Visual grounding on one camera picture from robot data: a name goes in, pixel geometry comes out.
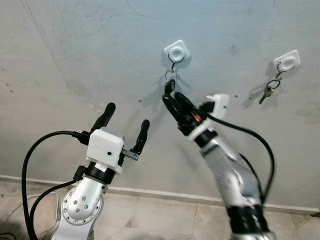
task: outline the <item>robotic arm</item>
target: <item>robotic arm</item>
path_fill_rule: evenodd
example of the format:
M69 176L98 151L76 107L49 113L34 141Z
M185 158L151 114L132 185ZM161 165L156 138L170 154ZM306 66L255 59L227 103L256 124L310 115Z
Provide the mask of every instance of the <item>robotic arm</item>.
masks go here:
M109 103L90 132L75 133L77 140L88 145L86 161L89 165L78 168L75 175L81 176L79 182L62 200L61 220L52 240L93 240L94 225L103 209L103 195L108 184L115 174L122 173L125 157L136 161L139 159L147 140L150 122L142 122L136 145L126 150L125 137L106 128L115 109L115 104Z
M215 94L196 108L182 93L162 100L175 118L178 129L201 148L225 204L231 240L276 240L263 215L259 184L253 172L242 164L242 156L214 129L208 113L222 117L229 96Z

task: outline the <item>tiled floor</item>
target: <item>tiled floor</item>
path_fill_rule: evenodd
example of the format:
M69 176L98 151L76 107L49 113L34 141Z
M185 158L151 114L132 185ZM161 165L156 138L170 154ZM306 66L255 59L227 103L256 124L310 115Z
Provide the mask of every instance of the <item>tiled floor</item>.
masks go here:
M47 188L32 185L28 191L33 195ZM66 191L58 193L63 197ZM19 205L20 184L0 181L0 194L0 233L13 232L19 240L27 240L22 207L9 216ZM55 223L57 200L52 194L39 205L35 215L38 233ZM280 240L320 240L320 218L270 211L265 216ZM53 230L42 234L42 239L51 239ZM230 236L223 207L111 193L105 196L94 230L97 240L228 240Z

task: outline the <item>key ring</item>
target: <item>key ring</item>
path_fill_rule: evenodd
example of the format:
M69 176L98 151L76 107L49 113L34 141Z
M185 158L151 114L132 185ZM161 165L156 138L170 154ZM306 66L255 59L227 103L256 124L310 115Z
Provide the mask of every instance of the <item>key ring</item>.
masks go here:
M168 73L174 74L174 75L175 75L175 79L173 79L173 78L168 79ZM175 81L178 81L178 80L179 80L179 74L177 73L176 70L173 70L173 69L169 69L168 71L166 71L164 76L165 76L165 79L166 79L167 81L170 81L170 80L172 80L172 79L175 80Z
M282 79L283 79L283 77L280 77L279 79L272 79L271 81L268 81L268 83L266 84L265 87L270 87L270 88L272 88L272 89L276 89L277 87L280 86ZM269 86L269 85L270 85L271 83L273 83L273 82L277 82L277 85L276 85L276 86Z

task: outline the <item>hook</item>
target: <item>hook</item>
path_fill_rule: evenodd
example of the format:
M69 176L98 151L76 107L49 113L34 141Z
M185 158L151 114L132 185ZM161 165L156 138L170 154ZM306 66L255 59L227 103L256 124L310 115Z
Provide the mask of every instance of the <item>hook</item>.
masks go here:
M278 79L281 74L283 74L283 73L285 73L285 72L288 72L288 71L290 71L290 70L292 70L292 69L294 69L294 68L296 67L296 66L293 66L293 68L290 68L290 69L288 69L288 70L286 70L286 71L282 71L282 70L279 69L279 65L280 65L280 64L281 64L281 61L278 62L277 66L276 66L276 70L277 70L278 73L276 74L276 76L275 76L274 79L277 80L277 81L280 81L280 80L283 79L283 77L282 77L281 79Z
M182 62L182 61L185 59L185 57L183 57L180 61L173 61L173 60L170 58L170 52L169 52L169 53L168 53L168 59L169 59L170 62L172 63L170 70L173 71L175 65L178 64L178 63L180 63L180 62Z

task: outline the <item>cable connector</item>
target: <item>cable connector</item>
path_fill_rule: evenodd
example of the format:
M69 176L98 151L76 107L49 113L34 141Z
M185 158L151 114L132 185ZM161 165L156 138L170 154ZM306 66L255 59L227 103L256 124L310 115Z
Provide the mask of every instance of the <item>cable connector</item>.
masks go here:
M87 145L89 144L89 139L90 139L90 132L87 131L73 131L72 135L76 140L78 140L80 143Z
M73 180L79 181L86 170L87 168L85 166L78 166L78 169L74 173Z

